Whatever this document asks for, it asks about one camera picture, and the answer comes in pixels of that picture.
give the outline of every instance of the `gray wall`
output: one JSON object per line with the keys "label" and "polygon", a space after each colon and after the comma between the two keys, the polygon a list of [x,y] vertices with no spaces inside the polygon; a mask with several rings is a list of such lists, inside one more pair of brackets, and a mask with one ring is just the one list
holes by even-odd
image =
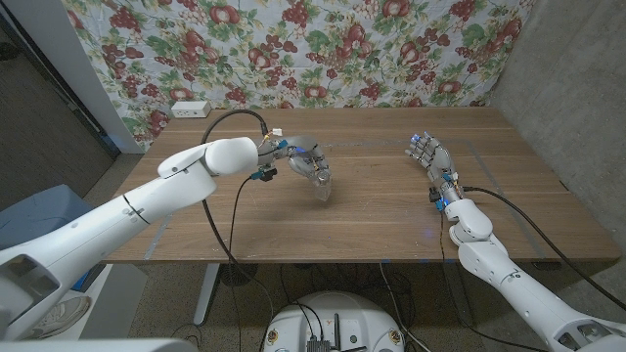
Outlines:
{"label": "gray wall", "polygon": [[626,249],[626,2],[539,0],[491,106]]}
{"label": "gray wall", "polygon": [[[60,0],[4,0],[83,104],[123,153],[139,154],[135,143],[91,67]],[[4,11],[0,15],[8,19]]]}

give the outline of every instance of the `power strip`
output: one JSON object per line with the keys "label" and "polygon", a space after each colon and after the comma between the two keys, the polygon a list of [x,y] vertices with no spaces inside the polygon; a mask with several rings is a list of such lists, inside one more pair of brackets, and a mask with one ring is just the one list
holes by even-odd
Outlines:
{"label": "power strip", "polygon": [[174,117],[206,117],[211,112],[208,102],[176,102],[172,107]]}

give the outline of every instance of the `blue cushion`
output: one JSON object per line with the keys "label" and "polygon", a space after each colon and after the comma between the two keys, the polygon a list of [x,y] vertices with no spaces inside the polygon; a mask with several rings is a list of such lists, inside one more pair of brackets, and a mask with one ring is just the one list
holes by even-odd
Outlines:
{"label": "blue cushion", "polygon": [[67,185],[23,199],[0,211],[0,249],[51,233],[92,209]]}

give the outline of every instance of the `white cable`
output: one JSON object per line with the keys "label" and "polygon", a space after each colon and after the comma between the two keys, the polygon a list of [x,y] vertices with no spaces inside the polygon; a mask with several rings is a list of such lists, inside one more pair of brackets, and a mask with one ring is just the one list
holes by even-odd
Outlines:
{"label": "white cable", "polygon": [[391,290],[391,286],[389,285],[389,282],[387,281],[387,276],[384,274],[384,270],[382,269],[382,263],[380,263],[380,273],[382,274],[382,279],[384,280],[384,284],[387,286],[387,289],[389,290],[389,295],[391,296],[391,300],[393,301],[393,307],[395,308],[395,313],[398,315],[398,323],[400,323],[400,328],[402,328],[403,331],[405,331],[411,338],[413,338],[413,340],[416,341],[420,345],[420,347],[423,348],[424,351],[431,352],[428,349],[428,347],[426,347],[426,345],[420,339],[413,336],[413,334],[402,323],[402,319],[400,319],[400,310],[398,309],[398,304],[395,301],[395,295],[393,294],[393,291]]}
{"label": "white cable", "polygon": [[379,342],[382,340],[383,337],[388,335],[391,331],[392,331],[392,329],[389,329],[389,330],[383,332],[382,335],[379,337],[379,339],[376,340],[376,343],[374,344],[374,347],[371,350],[368,349],[368,351],[376,351],[376,347],[379,345]]}

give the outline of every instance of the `cable connector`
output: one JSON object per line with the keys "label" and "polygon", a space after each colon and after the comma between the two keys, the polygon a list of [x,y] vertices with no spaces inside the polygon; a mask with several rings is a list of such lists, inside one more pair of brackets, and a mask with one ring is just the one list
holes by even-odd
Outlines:
{"label": "cable connector", "polygon": [[261,180],[263,182],[272,181],[274,176],[278,175],[278,170],[276,168],[271,168],[269,170],[261,170],[254,172],[250,175],[250,179],[252,180]]}
{"label": "cable connector", "polygon": [[437,192],[437,189],[435,189],[434,187],[430,187],[428,189],[428,200],[430,200],[430,202],[436,202],[440,199],[441,195],[439,194],[439,192]]}

